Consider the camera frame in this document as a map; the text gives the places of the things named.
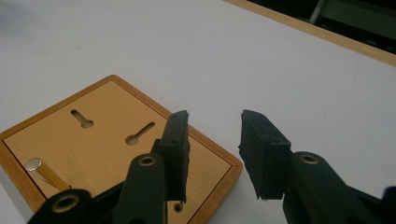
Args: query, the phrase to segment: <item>white table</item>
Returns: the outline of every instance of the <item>white table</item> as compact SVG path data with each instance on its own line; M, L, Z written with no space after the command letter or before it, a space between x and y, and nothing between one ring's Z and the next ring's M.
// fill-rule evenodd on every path
M243 109L350 186L396 185L396 68L220 0L0 1L0 132L117 74L236 157ZM0 170L0 217L32 212ZM243 171L212 223L286 223Z

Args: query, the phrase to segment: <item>metal peg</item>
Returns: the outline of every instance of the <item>metal peg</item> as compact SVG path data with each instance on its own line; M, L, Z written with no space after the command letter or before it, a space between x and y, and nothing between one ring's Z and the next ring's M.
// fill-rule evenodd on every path
M58 175L56 175L40 158L29 160L25 165L25 170L30 174L44 180L60 191L71 189L71 187L67 185Z

